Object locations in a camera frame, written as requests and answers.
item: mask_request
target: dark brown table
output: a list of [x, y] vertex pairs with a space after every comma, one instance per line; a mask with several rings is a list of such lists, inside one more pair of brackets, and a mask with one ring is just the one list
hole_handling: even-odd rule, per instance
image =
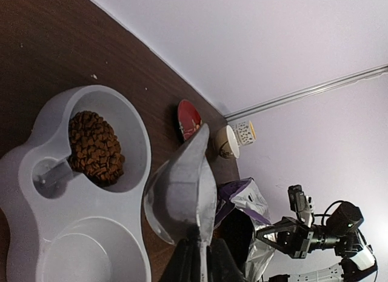
[[[0, 0], [0, 157], [26, 141], [46, 101], [88, 84], [112, 87], [138, 109], [151, 139], [152, 171], [180, 145], [173, 119], [181, 99], [197, 106], [212, 134], [226, 123], [143, 43], [89, 0]], [[218, 183], [239, 177], [235, 161], [218, 158], [211, 149], [208, 158]], [[152, 232], [144, 216], [142, 226], [157, 281], [173, 248]], [[9, 241], [0, 210], [2, 282]]]

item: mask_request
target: kibble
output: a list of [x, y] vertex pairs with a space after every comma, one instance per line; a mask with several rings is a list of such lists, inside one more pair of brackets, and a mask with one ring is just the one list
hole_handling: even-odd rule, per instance
[[70, 167], [99, 187], [115, 184], [124, 174], [121, 146], [113, 128], [95, 112], [78, 112], [69, 122]]

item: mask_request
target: red plate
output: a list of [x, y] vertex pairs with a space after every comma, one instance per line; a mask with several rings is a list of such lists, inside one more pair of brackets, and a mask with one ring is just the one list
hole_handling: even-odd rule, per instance
[[201, 115], [188, 100], [179, 103], [178, 121], [184, 141], [187, 141], [202, 125]]

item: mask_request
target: white wall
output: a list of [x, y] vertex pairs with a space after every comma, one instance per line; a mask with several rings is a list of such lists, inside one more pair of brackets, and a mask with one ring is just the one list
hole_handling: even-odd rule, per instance
[[[361, 208], [361, 230], [388, 281], [388, 75], [251, 116], [257, 142], [241, 149], [241, 177], [253, 176], [273, 222], [295, 214], [287, 188], [301, 184], [323, 213], [336, 200]], [[266, 277], [305, 273], [338, 261], [333, 251], [305, 260], [277, 253]], [[374, 276], [366, 281], [373, 281]]]
[[388, 62], [388, 0], [92, 0], [222, 113]]

